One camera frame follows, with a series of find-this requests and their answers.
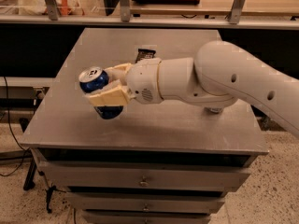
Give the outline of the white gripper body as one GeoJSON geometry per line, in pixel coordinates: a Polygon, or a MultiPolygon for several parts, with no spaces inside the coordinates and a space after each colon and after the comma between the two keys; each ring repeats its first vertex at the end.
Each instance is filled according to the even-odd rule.
{"type": "Polygon", "coordinates": [[[141,104],[159,104],[158,75],[160,58],[143,59],[134,64],[126,75],[126,83],[135,99],[141,104]]]}

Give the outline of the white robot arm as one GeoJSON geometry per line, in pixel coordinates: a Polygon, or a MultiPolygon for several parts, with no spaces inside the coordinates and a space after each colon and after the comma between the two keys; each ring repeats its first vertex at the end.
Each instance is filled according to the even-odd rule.
{"type": "Polygon", "coordinates": [[[193,58],[90,67],[78,80],[85,97],[102,111],[121,111],[132,100],[179,100],[220,112],[243,100],[299,135],[299,80],[225,41],[206,43],[193,58]]]}

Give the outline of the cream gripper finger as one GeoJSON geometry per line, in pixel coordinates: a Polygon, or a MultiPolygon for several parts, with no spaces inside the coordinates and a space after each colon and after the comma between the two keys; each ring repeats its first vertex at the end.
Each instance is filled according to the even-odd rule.
{"type": "Polygon", "coordinates": [[[119,79],[108,83],[103,89],[86,94],[85,97],[93,106],[123,106],[135,98],[119,79]]]}
{"type": "Polygon", "coordinates": [[[105,71],[108,74],[110,82],[119,80],[121,84],[126,84],[126,75],[132,66],[131,63],[122,63],[106,68],[105,71]]]}

